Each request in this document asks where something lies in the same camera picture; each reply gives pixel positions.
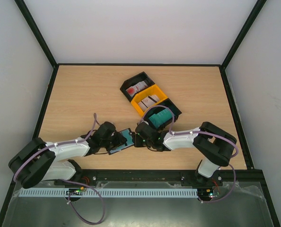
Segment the teal credit card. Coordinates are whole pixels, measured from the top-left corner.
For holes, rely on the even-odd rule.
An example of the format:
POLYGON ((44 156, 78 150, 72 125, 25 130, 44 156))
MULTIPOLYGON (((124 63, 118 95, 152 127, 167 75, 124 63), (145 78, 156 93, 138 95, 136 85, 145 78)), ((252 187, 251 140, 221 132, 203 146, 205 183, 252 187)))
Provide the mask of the teal credit card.
POLYGON ((120 133, 126 138, 126 142, 123 144, 122 149, 134 146, 132 131, 130 128, 120 131, 120 133))

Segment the black leather card holder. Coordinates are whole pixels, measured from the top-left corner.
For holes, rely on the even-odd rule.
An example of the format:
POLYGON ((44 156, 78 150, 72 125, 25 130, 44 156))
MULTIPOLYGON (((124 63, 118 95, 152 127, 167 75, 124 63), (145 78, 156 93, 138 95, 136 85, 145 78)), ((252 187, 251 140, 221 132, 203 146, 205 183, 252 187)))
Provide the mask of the black leather card holder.
POLYGON ((109 150, 108 154, 112 155, 129 147, 133 147, 134 146, 133 136, 134 133, 131 131, 130 128, 118 132, 116 135, 116 140, 114 139, 115 147, 109 150))

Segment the black bin with teal cards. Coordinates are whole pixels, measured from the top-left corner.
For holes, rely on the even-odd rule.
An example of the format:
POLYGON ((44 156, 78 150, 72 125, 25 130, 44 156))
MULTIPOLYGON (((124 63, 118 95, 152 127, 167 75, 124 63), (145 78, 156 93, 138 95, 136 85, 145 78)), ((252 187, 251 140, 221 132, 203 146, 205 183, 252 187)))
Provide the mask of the black bin with teal cards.
POLYGON ((165 107, 168 107, 174 114, 174 121, 176 121, 179 115, 182 113, 178 107, 168 98, 157 104, 157 107, 148 110, 144 115, 143 120, 155 130, 163 130, 172 123, 172 114, 165 107))

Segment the yellow plastic bin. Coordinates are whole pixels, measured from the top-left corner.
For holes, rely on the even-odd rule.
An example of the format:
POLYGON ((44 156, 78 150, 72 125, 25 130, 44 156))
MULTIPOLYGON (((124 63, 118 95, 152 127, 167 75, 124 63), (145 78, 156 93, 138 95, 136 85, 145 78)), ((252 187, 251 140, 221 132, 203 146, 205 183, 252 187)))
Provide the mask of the yellow plastic bin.
POLYGON ((131 105, 142 117, 152 106, 165 101, 168 96, 157 85, 152 85, 138 92, 131 101, 131 105))

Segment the black bin with red cards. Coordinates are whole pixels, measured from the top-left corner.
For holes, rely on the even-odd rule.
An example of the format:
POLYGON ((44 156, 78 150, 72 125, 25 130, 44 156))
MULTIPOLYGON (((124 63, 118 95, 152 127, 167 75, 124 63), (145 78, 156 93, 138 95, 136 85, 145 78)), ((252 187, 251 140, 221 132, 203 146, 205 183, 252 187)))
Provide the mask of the black bin with red cards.
POLYGON ((155 85, 154 81, 143 71, 125 80, 120 87, 120 91, 130 102, 137 93, 153 85, 155 85))

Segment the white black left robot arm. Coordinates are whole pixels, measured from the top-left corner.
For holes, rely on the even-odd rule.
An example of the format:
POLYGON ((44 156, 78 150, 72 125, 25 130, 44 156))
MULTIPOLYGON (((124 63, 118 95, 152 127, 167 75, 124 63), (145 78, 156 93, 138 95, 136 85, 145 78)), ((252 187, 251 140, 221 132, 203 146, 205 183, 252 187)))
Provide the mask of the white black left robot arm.
POLYGON ((83 170, 75 157, 94 155, 105 148, 109 155, 133 145, 130 129, 117 131, 110 122, 74 140, 45 142, 40 137, 32 139, 10 161, 13 180, 25 189, 41 181, 79 181, 83 170))

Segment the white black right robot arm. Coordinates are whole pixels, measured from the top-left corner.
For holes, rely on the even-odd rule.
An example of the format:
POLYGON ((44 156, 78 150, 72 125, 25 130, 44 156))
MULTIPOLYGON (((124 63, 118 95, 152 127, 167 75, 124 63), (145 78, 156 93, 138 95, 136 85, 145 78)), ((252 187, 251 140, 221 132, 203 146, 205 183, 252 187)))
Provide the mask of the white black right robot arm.
POLYGON ((132 133, 135 147, 147 147, 157 152, 179 148, 196 148, 204 155, 196 171, 195 180, 206 185, 220 167, 229 166, 231 158, 238 155, 237 139, 210 122, 186 131, 158 131, 141 122, 132 133))

